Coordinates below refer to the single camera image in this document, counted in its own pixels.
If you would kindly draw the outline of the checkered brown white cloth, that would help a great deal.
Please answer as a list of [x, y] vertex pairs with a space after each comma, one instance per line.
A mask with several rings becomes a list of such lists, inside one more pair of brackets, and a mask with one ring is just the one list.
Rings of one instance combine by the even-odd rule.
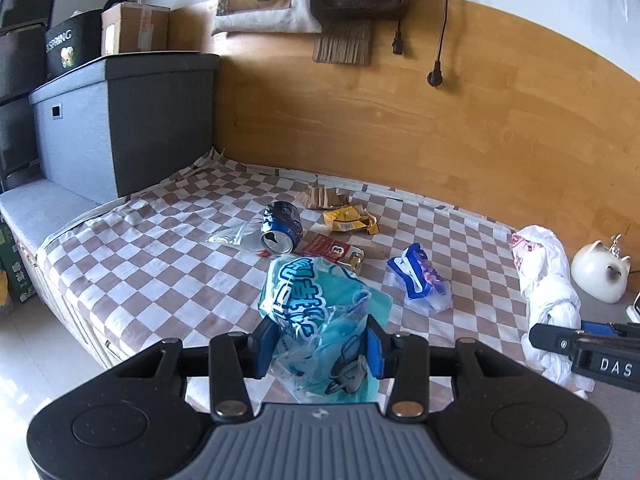
[[[37, 263], [92, 350], [113, 366], [166, 337], [201, 346], [228, 330], [252, 330], [267, 258], [212, 242], [275, 200], [294, 202], [313, 174], [244, 166], [208, 155], [169, 180], [88, 211], [49, 236]], [[360, 278], [393, 300], [388, 328], [449, 346], [473, 337], [523, 356], [527, 309], [510, 251], [511, 230], [456, 206], [393, 188], [330, 179], [378, 219], [374, 235], [350, 233], [364, 252]], [[388, 267], [419, 244], [451, 284], [452, 307], [420, 312]]]

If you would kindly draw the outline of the light blue plastic snack bag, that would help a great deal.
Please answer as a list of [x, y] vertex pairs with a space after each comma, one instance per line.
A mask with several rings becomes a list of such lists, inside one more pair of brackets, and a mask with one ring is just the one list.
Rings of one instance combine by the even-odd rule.
[[392, 305], [390, 296], [325, 258], [275, 258], [258, 300], [260, 315], [280, 328], [272, 374], [299, 403], [374, 401], [367, 319], [385, 326]]

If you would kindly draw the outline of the white cat figurine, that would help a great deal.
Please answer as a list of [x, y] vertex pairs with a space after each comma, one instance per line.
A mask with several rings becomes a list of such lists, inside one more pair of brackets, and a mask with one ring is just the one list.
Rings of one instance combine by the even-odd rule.
[[619, 302], [627, 289], [631, 256], [620, 251], [622, 233], [611, 238], [611, 245], [602, 240], [580, 248], [570, 264], [575, 284], [589, 296], [606, 304]]

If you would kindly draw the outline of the yellow snack wrapper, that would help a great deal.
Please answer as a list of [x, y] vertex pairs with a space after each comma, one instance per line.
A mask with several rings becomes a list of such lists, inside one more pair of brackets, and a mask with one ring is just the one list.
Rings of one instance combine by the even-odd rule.
[[327, 210], [323, 213], [323, 220], [331, 232], [378, 234], [378, 219], [360, 204]]

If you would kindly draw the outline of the black printed box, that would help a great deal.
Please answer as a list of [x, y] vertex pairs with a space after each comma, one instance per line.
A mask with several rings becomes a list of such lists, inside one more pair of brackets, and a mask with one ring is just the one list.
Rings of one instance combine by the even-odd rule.
[[102, 10], [75, 13], [44, 36], [49, 79], [101, 56]]

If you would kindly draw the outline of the brown cardboard box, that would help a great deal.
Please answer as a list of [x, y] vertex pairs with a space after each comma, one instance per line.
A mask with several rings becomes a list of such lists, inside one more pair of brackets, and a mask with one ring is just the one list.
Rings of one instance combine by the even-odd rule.
[[165, 51], [170, 9], [122, 2], [102, 12], [101, 54]]

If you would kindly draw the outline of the crushed blue Pepsi can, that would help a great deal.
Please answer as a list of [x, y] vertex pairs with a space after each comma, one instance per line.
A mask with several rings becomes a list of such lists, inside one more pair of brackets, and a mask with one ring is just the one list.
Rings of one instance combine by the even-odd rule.
[[276, 200], [264, 209], [260, 241], [270, 254], [285, 255], [294, 252], [303, 232], [299, 211], [292, 203]]

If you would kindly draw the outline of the clear plastic film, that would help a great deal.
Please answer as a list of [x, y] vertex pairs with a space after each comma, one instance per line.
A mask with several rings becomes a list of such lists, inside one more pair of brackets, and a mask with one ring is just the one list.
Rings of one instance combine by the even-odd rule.
[[264, 249], [262, 246], [262, 222], [250, 220], [237, 226], [218, 230], [207, 239], [207, 243], [260, 252]]

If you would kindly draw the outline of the red cigarette pack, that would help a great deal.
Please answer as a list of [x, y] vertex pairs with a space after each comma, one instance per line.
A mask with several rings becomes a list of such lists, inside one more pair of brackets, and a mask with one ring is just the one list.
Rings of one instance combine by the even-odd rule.
[[325, 258], [358, 273], [364, 260], [362, 249], [323, 234], [317, 234], [303, 249], [305, 256]]

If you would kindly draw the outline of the grey fabric storage box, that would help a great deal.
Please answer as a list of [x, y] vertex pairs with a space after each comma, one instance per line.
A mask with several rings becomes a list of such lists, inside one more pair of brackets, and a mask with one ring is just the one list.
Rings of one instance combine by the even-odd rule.
[[46, 179], [98, 204], [144, 190], [213, 146], [220, 59], [198, 52], [97, 58], [32, 92]]

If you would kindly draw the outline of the white plastic bag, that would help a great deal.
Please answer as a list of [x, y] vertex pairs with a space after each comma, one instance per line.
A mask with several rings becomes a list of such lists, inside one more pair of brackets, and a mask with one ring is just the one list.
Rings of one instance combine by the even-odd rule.
[[[577, 330], [580, 299], [570, 282], [570, 264], [556, 235], [543, 226], [526, 226], [512, 234], [510, 243], [527, 309], [527, 327], [550, 324]], [[567, 356], [536, 349], [527, 334], [521, 338], [527, 365], [555, 384], [585, 399], [594, 388], [590, 378], [572, 372]]]

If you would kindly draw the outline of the black stacked drawers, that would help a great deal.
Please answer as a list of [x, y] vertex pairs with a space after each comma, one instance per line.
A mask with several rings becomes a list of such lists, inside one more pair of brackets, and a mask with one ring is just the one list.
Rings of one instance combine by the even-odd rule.
[[47, 78], [44, 36], [54, 0], [1, 0], [1, 189], [38, 174], [32, 90]]

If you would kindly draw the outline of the blue white plastic wrapper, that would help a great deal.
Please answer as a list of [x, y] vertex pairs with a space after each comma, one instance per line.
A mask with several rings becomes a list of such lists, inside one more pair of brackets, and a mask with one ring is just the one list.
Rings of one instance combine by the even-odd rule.
[[404, 285], [409, 309], [430, 315], [452, 307], [450, 283], [440, 276], [419, 243], [388, 259], [387, 265], [396, 281]]

